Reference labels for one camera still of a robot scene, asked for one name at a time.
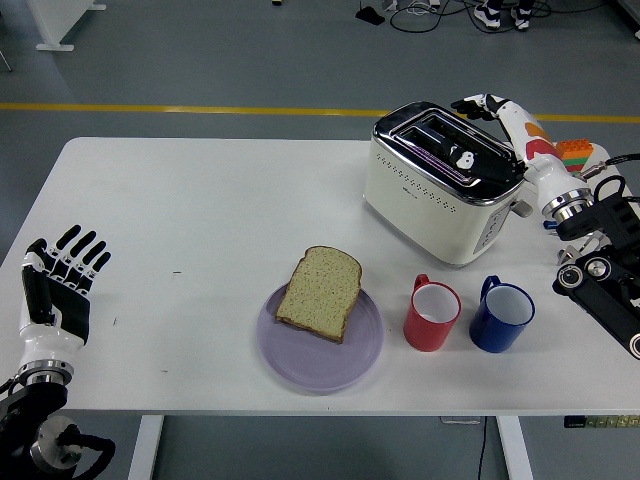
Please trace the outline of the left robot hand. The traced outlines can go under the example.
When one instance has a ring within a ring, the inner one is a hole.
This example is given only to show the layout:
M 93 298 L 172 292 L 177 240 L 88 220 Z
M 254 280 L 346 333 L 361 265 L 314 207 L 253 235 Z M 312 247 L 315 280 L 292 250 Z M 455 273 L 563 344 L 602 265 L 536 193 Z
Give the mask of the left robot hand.
M 89 292 L 110 259 L 107 243 L 79 225 L 52 243 L 40 238 L 27 248 L 21 265 L 22 365 L 72 363 L 89 338 Z

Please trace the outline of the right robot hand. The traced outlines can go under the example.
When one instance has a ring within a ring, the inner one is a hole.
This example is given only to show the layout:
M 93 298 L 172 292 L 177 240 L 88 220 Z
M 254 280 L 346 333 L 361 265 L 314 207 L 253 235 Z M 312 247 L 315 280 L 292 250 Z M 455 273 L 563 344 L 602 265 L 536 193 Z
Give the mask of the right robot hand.
M 563 208 L 581 210 L 593 197 L 588 184 L 572 176 L 532 114 L 516 102 L 493 94 L 476 94 L 457 100 L 451 108 L 469 119 L 497 120 L 516 158 L 525 164 L 524 178 L 537 191 L 537 206 L 546 217 Z

